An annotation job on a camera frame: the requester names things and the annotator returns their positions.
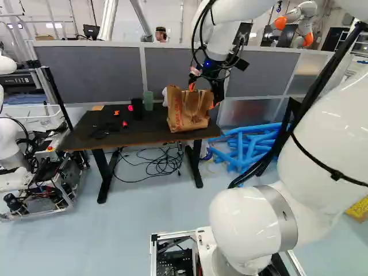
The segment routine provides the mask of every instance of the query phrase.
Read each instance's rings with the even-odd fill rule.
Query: brown paper bag
[[[208,110],[212,102],[213,93],[209,90],[189,92],[176,86],[167,86],[167,122],[170,131],[192,131],[208,127]]]

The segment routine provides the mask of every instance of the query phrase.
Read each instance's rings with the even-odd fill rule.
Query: tangled cables
[[[151,159],[145,156],[142,156],[141,154],[143,152],[147,152],[150,150],[160,150],[162,152],[162,155],[160,155],[157,158]],[[118,162],[116,163],[116,166],[119,164],[119,162],[121,162],[122,160],[124,160],[125,162],[127,162],[128,164],[130,164],[131,166],[141,166],[145,164],[145,172],[148,175],[145,178],[139,179],[139,180],[135,180],[135,181],[126,181],[121,179],[120,177],[118,177],[115,172],[114,172],[114,176],[120,180],[121,182],[125,182],[125,183],[136,183],[136,182],[140,182],[143,180],[146,180],[148,178],[152,178],[152,177],[160,177],[162,175],[170,175],[174,172],[178,172],[178,175],[181,175],[180,173],[180,167],[182,165],[183,162],[183,156],[184,153],[182,151],[182,147],[181,147],[181,143],[177,142],[177,146],[176,147],[168,147],[168,148],[145,148],[142,149],[140,151],[136,152],[136,157],[143,159],[143,162],[140,163],[132,163],[129,160],[127,160],[127,157],[129,157],[129,155],[123,155],[120,152],[120,156],[121,158],[118,160]]]

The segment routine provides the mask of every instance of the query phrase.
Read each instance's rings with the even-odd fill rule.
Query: black table
[[[119,110],[119,116],[114,115],[116,110]],[[87,111],[74,131],[64,138],[59,150],[92,150],[102,177],[97,202],[103,204],[106,202],[113,170],[120,154],[119,151],[115,151],[108,164],[103,148],[194,140],[193,149],[187,146],[185,152],[189,158],[195,185],[197,188],[202,188],[203,182],[198,169],[202,139],[220,136],[220,128],[210,120],[206,129],[171,133],[166,118],[167,108],[164,108],[161,103],[154,104],[154,110],[145,112],[144,118],[140,121],[133,120],[133,114],[128,110],[128,105],[108,105],[100,111]],[[128,124],[128,128],[122,127],[123,121]],[[92,135],[97,129],[106,127],[110,129],[106,137],[96,139],[98,135]]]

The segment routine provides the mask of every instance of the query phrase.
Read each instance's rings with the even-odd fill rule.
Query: person
[[[157,41],[160,43],[165,43],[167,38],[166,28],[165,27],[157,27],[155,33]]]

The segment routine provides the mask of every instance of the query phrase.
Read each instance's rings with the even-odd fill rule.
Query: cubicle partition
[[[121,104],[152,91],[162,101],[167,85],[188,87],[192,60],[189,46],[107,41],[36,41],[42,65],[51,68],[66,104]],[[280,121],[291,96],[303,99],[333,53],[304,49],[245,47],[244,71],[236,68],[225,81],[225,100],[211,115],[221,127]],[[348,56],[329,88],[350,63]],[[198,89],[210,88],[207,80]]]

